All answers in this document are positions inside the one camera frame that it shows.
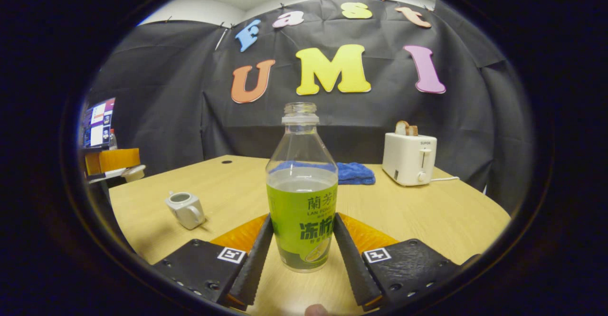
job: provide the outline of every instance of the white toaster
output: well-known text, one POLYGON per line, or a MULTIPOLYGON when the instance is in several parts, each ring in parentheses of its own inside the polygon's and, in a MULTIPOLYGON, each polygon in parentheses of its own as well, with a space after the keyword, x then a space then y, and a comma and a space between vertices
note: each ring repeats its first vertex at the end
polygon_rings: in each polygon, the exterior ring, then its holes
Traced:
POLYGON ((437 138, 387 133, 382 169, 404 186, 428 184, 433 177, 437 138))

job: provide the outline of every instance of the orange box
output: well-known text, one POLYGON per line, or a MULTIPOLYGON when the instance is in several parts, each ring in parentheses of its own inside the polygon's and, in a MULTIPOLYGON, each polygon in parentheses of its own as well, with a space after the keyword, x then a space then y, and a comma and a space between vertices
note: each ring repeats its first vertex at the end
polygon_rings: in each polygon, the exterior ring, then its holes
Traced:
POLYGON ((107 171, 141 164, 139 149, 120 149, 85 154, 88 175, 98 175, 107 171))

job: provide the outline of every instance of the plastic bottle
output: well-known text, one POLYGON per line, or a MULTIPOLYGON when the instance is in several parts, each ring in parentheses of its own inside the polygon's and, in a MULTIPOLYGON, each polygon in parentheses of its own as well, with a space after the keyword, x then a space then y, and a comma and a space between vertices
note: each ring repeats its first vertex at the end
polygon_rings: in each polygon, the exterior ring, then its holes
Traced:
POLYGON ((110 150, 117 150, 118 143, 116 142, 116 136, 114 134, 114 129, 110 129, 110 150))
POLYGON ((317 133, 317 107, 285 105, 285 135, 266 166, 272 227, 281 260, 297 272, 327 262, 337 198, 337 166, 317 133))

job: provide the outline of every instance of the monitor screen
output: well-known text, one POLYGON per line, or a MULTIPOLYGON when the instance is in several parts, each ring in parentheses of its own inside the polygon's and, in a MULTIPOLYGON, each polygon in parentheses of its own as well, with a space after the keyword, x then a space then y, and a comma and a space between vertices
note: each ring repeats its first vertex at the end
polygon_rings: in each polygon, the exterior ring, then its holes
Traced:
POLYGON ((115 98, 95 104, 87 109, 82 119, 83 147, 108 145, 110 141, 110 123, 114 110, 115 98))

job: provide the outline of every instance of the blue cloth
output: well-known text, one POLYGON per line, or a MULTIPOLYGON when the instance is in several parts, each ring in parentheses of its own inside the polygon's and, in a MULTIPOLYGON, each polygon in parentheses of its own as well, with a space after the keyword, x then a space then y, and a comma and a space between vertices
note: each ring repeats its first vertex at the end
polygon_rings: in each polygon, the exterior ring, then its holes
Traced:
MULTIPOLYGON (((331 164, 310 164, 301 163, 293 160, 283 162, 277 167, 271 170, 275 172, 277 170, 287 169, 289 167, 319 167, 319 169, 325 169, 334 171, 334 166, 331 164)), ((363 164, 359 163, 337 163, 338 167, 338 184, 374 184, 376 182, 376 176, 372 170, 369 170, 363 164)))
POLYGON ((363 164, 338 163, 338 184, 374 184, 376 176, 363 164))

